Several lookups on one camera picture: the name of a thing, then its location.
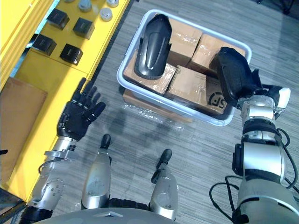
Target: cardboard box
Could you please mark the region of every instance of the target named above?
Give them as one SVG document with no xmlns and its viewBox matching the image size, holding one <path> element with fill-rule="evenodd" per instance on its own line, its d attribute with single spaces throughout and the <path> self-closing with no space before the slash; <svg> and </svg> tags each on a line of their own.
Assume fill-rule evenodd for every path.
<svg viewBox="0 0 299 224">
<path fill-rule="evenodd" d="M 172 33 L 171 49 L 167 63 L 173 66 L 186 66 L 191 60 L 202 31 L 174 19 L 169 19 Z"/>
<path fill-rule="evenodd" d="M 165 116 L 167 118 L 170 118 L 172 120 L 176 120 L 176 121 L 181 121 L 181 122 L 185 122 L 185 123 L 191 123 L 192 122 L 192 118 L 185 118 L 182 117 L 181 115 L 178 115 L 175 112 L 166 110 L 162 107 L 159 107 L 157 105 L 151 104 L 149 102 L 140 100 L 138 98 L 136 98 L 133 93 L 130 90 L 125 90 L 125 92 L 123 93 L 123 99 L 130 104 L 145 108 L 147 110 L 153 111 L 155 113 L 158 113 L 162 116 Z"/>
<path fill-rule="evenodd" d="M 223 114 L 225 102 L 218 79 L 178 66 L 166 97 L 211 115 Z"/>
<path fill-rule="evenodd" d="M 134 72 L 134 65 L 135 65 L 136 57 L 137 57 L 137 51 L 135 51 L 135 53 L 133 54 L 133 57 L 131 58 L 130 62 L 128 63 L 128 66 L 126 67 L 126 69 L 124 71 L 125 79 L 141 86 L 142 88 L 153 91 L 159 95 L 164 95 L 177 68 L 170 64 L 166 64 L 164 73 L 159 79 L 148 80 L 148 79 L 138 76 Z"/>
<path fill-rule="evenodd" d="M 217 73 L 216 71 L 210 69 L 210 63 L 214 56 L 220 51 L 221 47 L 234 48 L 240 54 L 245 56 L 245 51 L 243 49 L 219 40 L 213 36 L 203 34 L 191 61 L 187 65 L 187 68 L 205 75 L 216 77 Z"/>
<path fill-rule="evenodd" d="M 9 180 L 47 93 L 20 80 L 9 78 L 0 95 L 1 182 Z"/>
</svg>

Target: black shoe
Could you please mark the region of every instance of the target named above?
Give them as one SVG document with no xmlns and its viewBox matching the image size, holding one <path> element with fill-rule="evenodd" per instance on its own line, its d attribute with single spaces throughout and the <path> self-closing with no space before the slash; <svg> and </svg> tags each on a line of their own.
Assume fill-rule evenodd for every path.
<svg viewBox="0 0 299 224">
<path fill-rule="evenodd" d="M 110 146 L 111 137 L 109 134 L 104 134 L 100 148 L 108 149 Z"/>
<path fill-rule="evenodd" d="M 164 152 L 162 153 L 161 157 L 160 157 L 160 160 L 159 160 L 159 163 L 157 164 L 156 168 L 159 169 L 160 165 L 162 163 L 165 163 L 166 165 L 168 164 L 170 158 L 172 156 L 172 150 L 171 149 L 166 149 L 164 150 Z"/>
</svg>

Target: gray carpet floor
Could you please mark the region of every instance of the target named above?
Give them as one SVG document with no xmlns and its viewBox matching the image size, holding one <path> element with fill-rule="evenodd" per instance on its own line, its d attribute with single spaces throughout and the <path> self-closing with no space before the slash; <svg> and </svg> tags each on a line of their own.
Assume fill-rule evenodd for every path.
<svg viewBox="0 0 299 224">
<path fill-rule="evenodd" d="M 240 112 L 235 113 L 228 126 L 216 127 L 200 120 L 190 124 L 169 121 L 123 102 L 116 72 L 143 15 L 153 8 L 248 44 L 253 51 L 251 69 L 260 69 L 262 82 L 291 89 L 289 105 L 278 119 L 277 127 L 289 133 L 288 148 L 299 166 L 299 21 L 250 0 L 140 0 L 128 10 L 109 52 L 103 57 L 95 85 L 107 108 L 78 143 L 78 160 L 66 177 L 68 189 L 54 211 L 55 216 L 80 209 L 85 177 L 102 135 L 109 133 L 112 136 L 109 150 L 112 197 L 148 203 L 154 189 L 150 178 L 158 158 L 164 149 L 171 148 L 173 157 L 169 166 L 179 187 L 177 221 L 181 224 L 229 223 L 213 207 L 209 189 L 214 183 L 222 182 L 224 176 L 234 174 L 232 154 L 242 134 Z M 289 179 L 292 174 L 289 166 Z M 237 192 L 232 193 L 236 202 Z M 216 188 L 213 196 L 230 214 L 226 187 Z"/>
</svg>

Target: yellow shelf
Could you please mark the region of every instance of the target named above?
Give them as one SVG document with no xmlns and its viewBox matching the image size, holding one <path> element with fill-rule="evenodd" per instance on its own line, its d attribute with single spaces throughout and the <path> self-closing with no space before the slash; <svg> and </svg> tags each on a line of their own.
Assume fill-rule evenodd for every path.
<svg viewBox="0 0 299 224">
<path fill-rule="evenodd" d="M 104 22 L 99 17 L 100 9 L 107 7 L 104 0 L 92 0 L 93 8 L 88 13 L 78 9 L 78 2 L 79 0 L 59 2 L 56 8 L 66 12 L 70 21 L 63 30 L 46 24 L 41 31 L 41 34 L 57 43 L 54 51 L 51 56 L 46 56 L 31 49 L 15 76 L 48 92 L 13 174 L 1 186 L 24 201 L 29 199 L 38 179 L 37 169 L 45 159 L 44 152 L 51 150 L 56 141 L 56 126 L 65 103 L 70 100 L 82 77 L 91 79 L 129 0 L 120 0 L 118 7 L 111 9 L 113 18 L 109 22 Z M 94 22 L 95 29 L 89 40 L 75 35 L 72 30 L 79 17 Z M 83 51 L 77 66 L 59 57 L 66 43 Z"/>
<path fill-rule="evenodd" d="M 2 0 L 0 91 L 53 0 Z"/>
</svg>

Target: small black box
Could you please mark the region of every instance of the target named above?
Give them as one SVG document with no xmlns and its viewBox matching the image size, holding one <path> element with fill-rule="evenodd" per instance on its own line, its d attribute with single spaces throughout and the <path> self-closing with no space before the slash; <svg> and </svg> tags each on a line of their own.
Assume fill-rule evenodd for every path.
<svg viewBox="0 0 299 224">
<path fill-rule="evenodd" d="M 38 35 L 36 40 L 34 41 L 33 48 L 40 50 L 46 55 L 50 56 L 56 47 L 56 43 L 51 38 L 48 38 L 44 35 Z"/>
<path fill-rule="evenodd" d="M 75 46 L 66 44 L 60 54 L 60 57 L 62 58 L 62 60 L 66 62 L 72 63 L 74 65 L 78 65 L 82 55 L 83 52 L 81 51 L 80 48 L 76 48 Z"/>
<path fill-rule="evenodd" d="M 56 8 L 52 10 L 47 18 L 49 24 L 59 29 L 63 29 L 69 20 L 70 18 L 65 12 L 60 11 Z"/>
<path fill-rule="evenodd" d="M 77 20 L 73 31 L 75 32 L 75 34 L 77 34 L 78 36 L 84 37 L 86 39 L 89 40 L 90 36 L 92 35 L 94 30 L 94 24 L 93 22 L 83 19 L 81 17 L 79 17 L 79 19 Z"/>
</svg>

